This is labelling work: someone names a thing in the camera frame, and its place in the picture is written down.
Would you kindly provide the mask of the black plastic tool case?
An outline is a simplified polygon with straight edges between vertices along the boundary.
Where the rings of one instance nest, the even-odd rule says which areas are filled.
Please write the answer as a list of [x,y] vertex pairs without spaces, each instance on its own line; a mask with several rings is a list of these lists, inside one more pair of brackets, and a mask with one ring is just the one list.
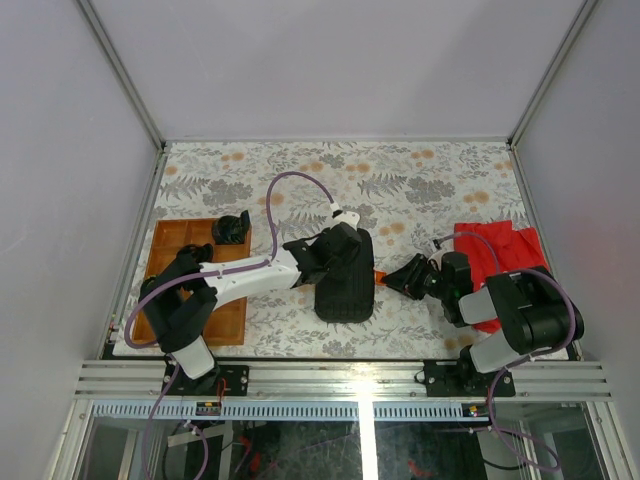
[[375,267],[371,235],[356,230],[361,243],[345,265],[331,270],[315,287],[314,311],[326,323],[359,324],[374,312]]

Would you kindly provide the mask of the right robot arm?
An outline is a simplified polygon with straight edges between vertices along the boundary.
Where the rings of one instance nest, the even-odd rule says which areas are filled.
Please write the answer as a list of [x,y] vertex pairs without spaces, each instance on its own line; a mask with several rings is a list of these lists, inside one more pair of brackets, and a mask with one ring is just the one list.
[[439,300],[456,327],[499,321],[496,332],[463,348],[456,362],[457,385],[467,394],[488,387],[493,372],[555,353],[584,335],[579,309],[543,266],[499,272],[475,289],[466,254],[417,254],[378,281],[413,300]]

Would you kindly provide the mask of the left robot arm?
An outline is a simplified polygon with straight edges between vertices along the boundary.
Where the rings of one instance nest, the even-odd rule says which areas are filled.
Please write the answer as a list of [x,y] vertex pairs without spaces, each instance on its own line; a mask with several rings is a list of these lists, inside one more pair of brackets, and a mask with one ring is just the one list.
[[142,311],[161,351],[184,373],[197,394],[212,392],[219,381],[216,360],[204,340],[210,315],[241,298],[274,290],[315,285],[357,256],[361,237],[340,222],[311,240],[285,243],[273,257],[198,263],[180,254],[140,292]]

